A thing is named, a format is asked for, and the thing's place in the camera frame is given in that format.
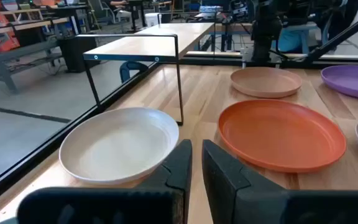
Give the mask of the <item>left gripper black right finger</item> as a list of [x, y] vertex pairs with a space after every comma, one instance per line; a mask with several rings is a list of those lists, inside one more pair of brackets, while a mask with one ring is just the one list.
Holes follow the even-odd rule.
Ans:
[[203, 141], [214, 223], [358, 223], [358, 190], [288, 190]]

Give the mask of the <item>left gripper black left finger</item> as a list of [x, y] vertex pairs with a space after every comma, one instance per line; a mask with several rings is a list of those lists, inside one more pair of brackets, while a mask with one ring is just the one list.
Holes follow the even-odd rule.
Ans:
[[186, 223], [192, 145], [183, 140], [130, 189], [49, 187], [26, 196], [18, 223]]

